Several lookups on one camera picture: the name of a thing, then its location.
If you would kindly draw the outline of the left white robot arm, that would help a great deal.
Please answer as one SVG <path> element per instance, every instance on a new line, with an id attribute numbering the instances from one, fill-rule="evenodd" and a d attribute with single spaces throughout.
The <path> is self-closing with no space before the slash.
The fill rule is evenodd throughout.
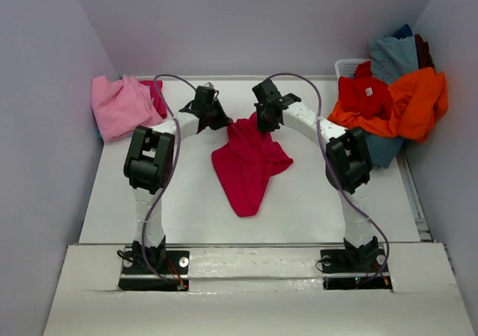
<path id="1" fill-rule="evenodd" d="M 198 86 L 192 101 L 175 116 L 153 127 L 137 127 L 129 144 L 123 172 L 132 188 L 137 233 L 129 261 L 159 274 L 167 259 L 161 199 L 175 172 L 181 142 L 209 128 L 232 124 L 212 84 Z"/>

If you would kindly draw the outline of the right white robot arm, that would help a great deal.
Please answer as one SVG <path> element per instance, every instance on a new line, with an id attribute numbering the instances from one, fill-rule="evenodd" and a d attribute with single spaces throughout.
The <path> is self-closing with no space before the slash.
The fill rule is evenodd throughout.
<path id="1" fill-rule="evenodd" d="M 341 200 L 344 217 L 344 247 L 320 253 L 319 268 L 326 274 L 364 273 L 380 253 L 373 223 L 353 194 L 370 180 L 372 162 L 364 132 L 347 129 L 307 107 L 293 93 L 283 95 L 271 79 L 252 88 L 257 129 L 273 132 L 292 128 L 317 144 L 326 164 L 326 177 Z"/>

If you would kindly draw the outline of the crimson t shirt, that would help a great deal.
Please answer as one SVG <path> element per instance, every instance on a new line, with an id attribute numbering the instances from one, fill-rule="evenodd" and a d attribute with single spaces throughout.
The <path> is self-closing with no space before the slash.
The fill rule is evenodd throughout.
<path id="1" fill-rule="evenodd" d="M 226 129 L 228 142 L 211 153 L 214 171 L 240 218 L 254 217 L 270 178 L 287 170 L 294 160 L 269 132 L 257 129 L 257 116 L 237 119 Z"/>

